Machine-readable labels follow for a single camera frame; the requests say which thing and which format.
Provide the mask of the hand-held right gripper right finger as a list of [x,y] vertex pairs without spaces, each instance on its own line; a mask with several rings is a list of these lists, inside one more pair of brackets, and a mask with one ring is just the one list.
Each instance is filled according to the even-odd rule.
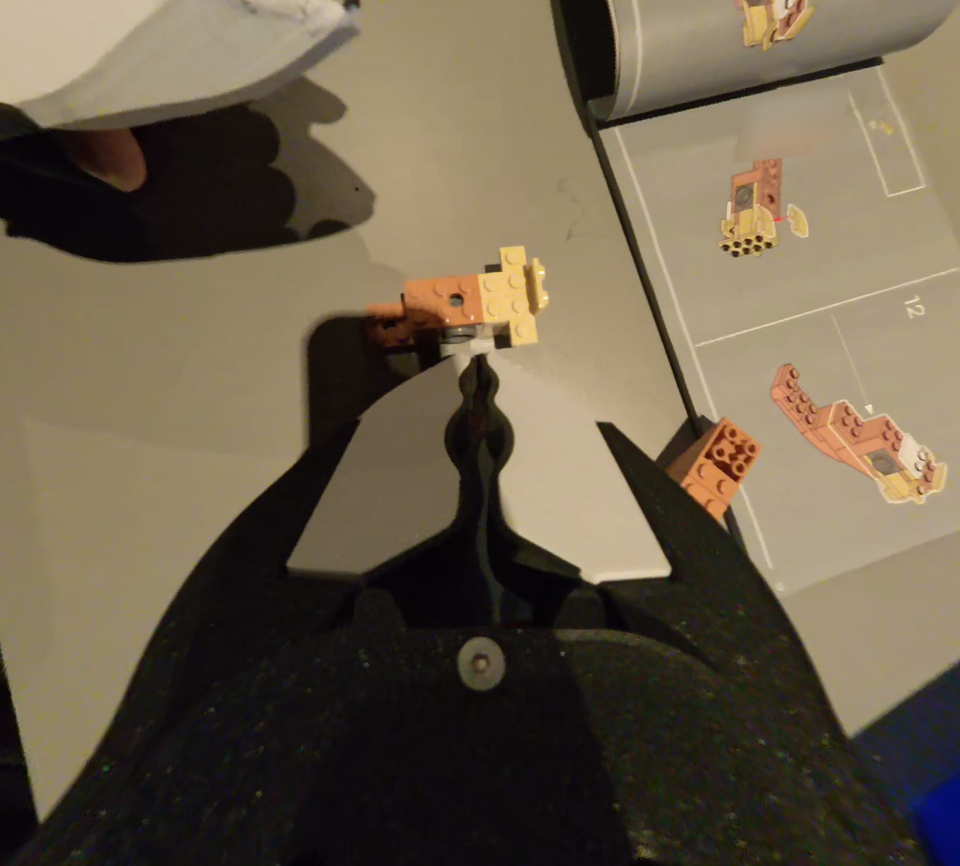
[[508,356],[490,373],[491,461],[507,528],[587,582],[666,579],[671,565],[588,401]]

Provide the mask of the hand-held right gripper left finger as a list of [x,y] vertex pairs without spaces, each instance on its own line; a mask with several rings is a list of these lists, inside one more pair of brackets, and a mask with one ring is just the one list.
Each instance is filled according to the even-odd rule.
[[443,359],[362,414],[287,560],[290,575],[363,576],[478,513],[476,450],[455,448],[475,373],[475,358]]

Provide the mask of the brown and tan brick model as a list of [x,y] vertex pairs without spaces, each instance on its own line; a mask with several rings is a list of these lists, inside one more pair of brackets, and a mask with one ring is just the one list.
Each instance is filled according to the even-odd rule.
[[546,268],[521,245],[501,247],[498,264],[483,272],[408,280],[400,293],[365,313],[368,338],[394,353],[429,344],[534,345],[549,305]]

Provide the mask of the grey desk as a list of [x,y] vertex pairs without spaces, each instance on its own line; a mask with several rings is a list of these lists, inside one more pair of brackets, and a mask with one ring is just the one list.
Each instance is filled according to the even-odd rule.
[[36,812],[114,717],[224,529],[365,408],[350,315],[525,243],[552,305],[514,362],[649,455],[684,418],[549,0],[365,0],[262,102],[145,130],[142,263],[2,224],[2,651]]

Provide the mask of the person's left hand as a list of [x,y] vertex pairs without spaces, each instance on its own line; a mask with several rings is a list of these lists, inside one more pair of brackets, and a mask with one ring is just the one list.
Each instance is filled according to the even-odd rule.
[[60,149],[85,174],[126,193],[146,184],[146,159],[132,130],[57,130],[55,133]]

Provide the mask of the brown toy brick block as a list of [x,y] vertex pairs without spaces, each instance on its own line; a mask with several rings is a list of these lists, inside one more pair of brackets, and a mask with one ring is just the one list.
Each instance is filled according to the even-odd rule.
[[717,523],[726,524],[762,451],[762,443],[729,418],[698,415],[678,428],[656,462]]

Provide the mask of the grey instruction booklet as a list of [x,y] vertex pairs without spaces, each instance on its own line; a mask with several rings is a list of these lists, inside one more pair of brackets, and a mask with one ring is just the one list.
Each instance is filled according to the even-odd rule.
[[958,213],[883,58],[958,0],[558,0],[690,414],[782,596],[958,533]]

